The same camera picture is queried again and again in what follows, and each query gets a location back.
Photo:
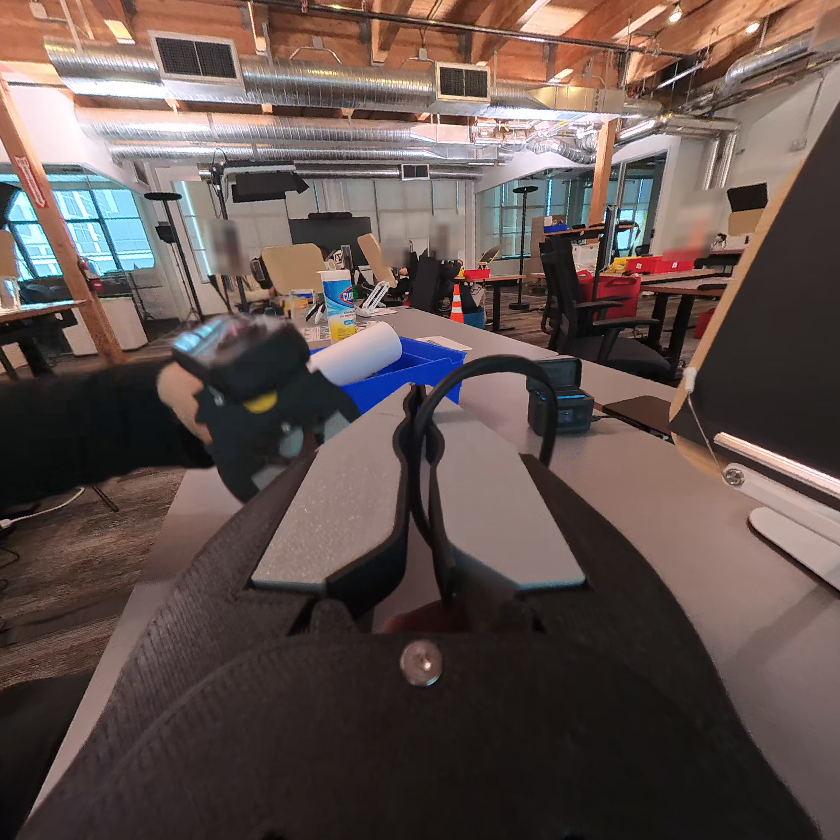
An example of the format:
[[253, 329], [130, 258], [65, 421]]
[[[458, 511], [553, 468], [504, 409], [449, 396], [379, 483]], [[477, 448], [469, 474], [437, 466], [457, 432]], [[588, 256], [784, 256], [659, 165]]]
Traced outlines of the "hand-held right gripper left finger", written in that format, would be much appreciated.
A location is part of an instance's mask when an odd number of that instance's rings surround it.
[[422, 386], [405, 384], [326, 441], [255, 571], [259, 590], [372, 611], [406, 570], [410, 503], [404, 447]]

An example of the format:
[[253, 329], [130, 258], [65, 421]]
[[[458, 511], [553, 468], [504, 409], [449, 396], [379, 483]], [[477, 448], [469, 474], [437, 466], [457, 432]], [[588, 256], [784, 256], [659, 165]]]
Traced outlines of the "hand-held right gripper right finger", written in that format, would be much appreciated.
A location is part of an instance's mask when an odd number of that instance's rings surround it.
[[442, 600], [495, 607], [585, 574], [519, 452], [464, 410], [427, 432], [428, 542]]

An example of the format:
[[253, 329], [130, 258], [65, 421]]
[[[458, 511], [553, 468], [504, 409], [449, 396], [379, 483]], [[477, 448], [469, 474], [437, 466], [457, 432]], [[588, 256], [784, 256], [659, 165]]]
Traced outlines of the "person's left hand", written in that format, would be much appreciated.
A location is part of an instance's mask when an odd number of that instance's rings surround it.
[[203, 383], [185, 371], [178, 363], [165, 364], [156, 378], [156, 392], [184, 428], [203, 444], [212, 443], [206, 425], [197, 420], [197, 395], [203, 390]]

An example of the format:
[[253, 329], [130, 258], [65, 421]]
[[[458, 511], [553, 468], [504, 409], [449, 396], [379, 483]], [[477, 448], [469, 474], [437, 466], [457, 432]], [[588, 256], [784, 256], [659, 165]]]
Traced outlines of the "blue plastic bin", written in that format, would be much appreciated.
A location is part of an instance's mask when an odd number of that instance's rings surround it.
[[[450, 348], [438, 343], [405, 338], [401, 338], [401, 342], [400, 360], [363, 381], [339, 386], [360, 413], [368, 412], [404, 385], [436, 386], [462, 365], [466, 357], [466, 350], [461, 345]], [[319, 351], [313, 351], [311, 357]], [[308, 368], [313, 371], [310, 361]]]

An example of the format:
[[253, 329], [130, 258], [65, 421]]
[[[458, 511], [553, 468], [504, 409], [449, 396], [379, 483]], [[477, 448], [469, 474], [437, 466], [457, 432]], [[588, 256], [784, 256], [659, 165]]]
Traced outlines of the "disinfectant wipes canister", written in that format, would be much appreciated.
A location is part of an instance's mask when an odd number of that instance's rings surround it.
[[326, 269], [319, 272], [319, 276], [330, 339], [337, 343], [358, 331], [351, 273], [347, 269]]

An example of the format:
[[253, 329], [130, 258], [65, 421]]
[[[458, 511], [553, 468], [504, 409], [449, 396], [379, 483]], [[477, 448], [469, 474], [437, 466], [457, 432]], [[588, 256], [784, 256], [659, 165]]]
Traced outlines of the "black battery charging case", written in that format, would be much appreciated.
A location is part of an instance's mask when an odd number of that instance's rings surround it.
[[[582, 362], [574, 357], [557, 356], [538, 360], [546, 371], [558, 409], [557, 434], [578, 434], [589, 430], [594, 411], [594, 398], [581, 389]], [[538, 391], [539, 381], [527, 378], [528, 425], [537, 435], [544, 435], [550, 405]]]

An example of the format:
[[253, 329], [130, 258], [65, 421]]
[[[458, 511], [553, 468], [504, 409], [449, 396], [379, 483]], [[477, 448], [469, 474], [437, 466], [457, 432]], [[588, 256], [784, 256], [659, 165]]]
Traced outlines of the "black softbox light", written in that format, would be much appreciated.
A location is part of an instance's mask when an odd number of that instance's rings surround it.
[[309, 184], [296, 171], [253, 170], [234, 173], [230, 188], [234, 203], [284, 201], [288, 193], [302, 194]]

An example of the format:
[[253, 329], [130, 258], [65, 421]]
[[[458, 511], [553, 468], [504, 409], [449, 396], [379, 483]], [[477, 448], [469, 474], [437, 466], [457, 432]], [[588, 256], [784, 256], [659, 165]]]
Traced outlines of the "black flat device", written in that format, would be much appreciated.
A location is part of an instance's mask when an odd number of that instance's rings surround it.
[[601, 411], [640, 431], [670, 439], [670, 402], [652, 395], [640, 395], [601, 406]]

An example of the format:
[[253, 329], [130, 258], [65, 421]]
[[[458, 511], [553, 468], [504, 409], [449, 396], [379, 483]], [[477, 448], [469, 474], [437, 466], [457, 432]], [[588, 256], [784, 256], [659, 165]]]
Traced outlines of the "black office chair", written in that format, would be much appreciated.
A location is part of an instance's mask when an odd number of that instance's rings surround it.
[[570, 237], [549, 237], [539, 248], [547, 287], [542, 330], [549, 335], [549, 350], [655, 382], [670, 382], [670, 363], [650, 335], [622, 337], [628, 330], [651, 331], [661, 321], [638, 316], [607, 318], [610, 310], [622, 307], [622, 300], [583, 301]]

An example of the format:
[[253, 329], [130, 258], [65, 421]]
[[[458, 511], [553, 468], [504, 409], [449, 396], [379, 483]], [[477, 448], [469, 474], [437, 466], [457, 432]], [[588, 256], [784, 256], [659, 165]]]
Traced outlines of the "wood-edged office desk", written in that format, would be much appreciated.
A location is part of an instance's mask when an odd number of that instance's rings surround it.
[[[675, 379], [678, 372], [695, 300], [697, 298], [720, 299], [731, 280], [730, 276], [705, 275], [697, 278], [656, 283], [644, 282], [642, 284], [643, 291], [650, 291], [654, 294], [652, 319], [657, 322], [649, 327], [644, 343], [659, 352], [667, 361], [670, 379]], [[670, 331], [668, 346], [664, 349], [660, 340], [665, 326], [668, 301], [671, 298], [678, 298], [679, 305]]]
[[491, 289], [490, 295], [490, 312], [487, 313], [487, 305], [485, 298], [481, 297], [479, 301], [480, 307], [485, 313], [485, 329], [493, 333], [505, 333], [513, 330], [513, 327], [501, 326], [501, 289], [504, 287], [516, 287], [518, 295], [521, 295], [523, 284], [527, 281], [543, 279], [544, 274], [541, 272], [529, 272], [527, 274], [493, 276], [488, 270], [485, 271], [488, 277], [470, 278], [465, 276], [462, 271], [455, 279], [455, 284], [460, 285], [462, 293], [464, 290], [472, 292], [472, 287], [482, 287]]

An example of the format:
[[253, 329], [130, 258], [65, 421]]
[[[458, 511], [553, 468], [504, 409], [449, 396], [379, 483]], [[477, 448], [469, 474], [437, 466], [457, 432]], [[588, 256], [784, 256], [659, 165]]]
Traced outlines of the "red plastic tote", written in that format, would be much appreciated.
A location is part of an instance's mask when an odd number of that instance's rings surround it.
[[598, 277], [597, 288], [595, 288], [595, 276], [589, 270], [579, 270], [577, 279], [583, 303], [606, 300], [617, 304], [614, 307], [588, 310], [594, 322], [636, 318], [641, 276], [601, 274]]

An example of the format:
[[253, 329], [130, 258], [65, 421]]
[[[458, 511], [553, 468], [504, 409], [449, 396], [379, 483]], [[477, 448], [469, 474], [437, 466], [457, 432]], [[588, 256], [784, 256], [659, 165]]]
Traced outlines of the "ceiling vent grille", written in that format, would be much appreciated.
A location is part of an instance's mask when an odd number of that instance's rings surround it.
[[454, 62], [434, 63], [434, 95], [437, 101], [490, 103], [490, 70]]
[[154, 60], [163, 80], [243, 84], [233, 40], [157, 30], [151, 30], [149, 36]]

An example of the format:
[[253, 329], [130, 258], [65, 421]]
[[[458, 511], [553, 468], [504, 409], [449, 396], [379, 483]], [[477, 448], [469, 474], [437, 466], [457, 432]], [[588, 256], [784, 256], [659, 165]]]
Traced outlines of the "black board on white stand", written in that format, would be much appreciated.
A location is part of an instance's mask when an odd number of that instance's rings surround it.
[[839, 110], [758, 229], [669, 410], [679, 452], [757, 504], [751, 529], [838, 590]]

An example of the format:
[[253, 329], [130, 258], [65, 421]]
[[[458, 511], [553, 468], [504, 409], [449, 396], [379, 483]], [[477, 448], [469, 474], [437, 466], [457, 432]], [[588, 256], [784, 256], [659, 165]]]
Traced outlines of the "black wall screen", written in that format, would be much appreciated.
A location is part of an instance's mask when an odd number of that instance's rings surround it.
[[294, 245], [314, 244], [330, 254], [348, 245], [355, 266], [369, 265], [359, 245], [359, 237], [372, 233], [367, 216], [350, 212], [310, 213], [304, 218], [290, 217], [288, 225]]

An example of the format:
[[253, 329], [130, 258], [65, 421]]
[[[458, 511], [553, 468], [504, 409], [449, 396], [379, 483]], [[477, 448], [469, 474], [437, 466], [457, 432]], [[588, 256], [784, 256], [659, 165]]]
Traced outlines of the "silver air duct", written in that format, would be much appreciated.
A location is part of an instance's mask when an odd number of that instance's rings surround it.
[[116, 162], [400, 162], [494, 165], [528, 148], [530, 132], [475, 125], [76, 108], [88, 137]]
[[49, 37], [43, 43], [64, 85], [87, 97], [552, 121], [597, 115], [652, 118], [662, 112], [659, 102], [631, 99], [621, 88], [490, 80], [488, 99], [446, 98], [438, 93], [435, 70], [392, 71], [257, 56], [237, 58], [237, 79], [187, 80], [165, 74], [149, 47], [82, 44], [78, 49], [68, 39]]

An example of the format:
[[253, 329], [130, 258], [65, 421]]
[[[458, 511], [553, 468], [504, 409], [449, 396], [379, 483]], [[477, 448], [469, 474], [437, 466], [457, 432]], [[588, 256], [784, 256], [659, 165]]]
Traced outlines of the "wooden support post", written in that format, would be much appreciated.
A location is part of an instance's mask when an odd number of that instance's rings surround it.
[[593, 170], [593, 183], [591, 193], [590, 213], [588, 225], [598, 225], [604, 222], [606, 213], [606, 198], [610, 183], [614, 143], [616, 132], [620, 126], [620, 119], [607, 121], [598, 133], [598, 141], [595, 152], [595, 165]]

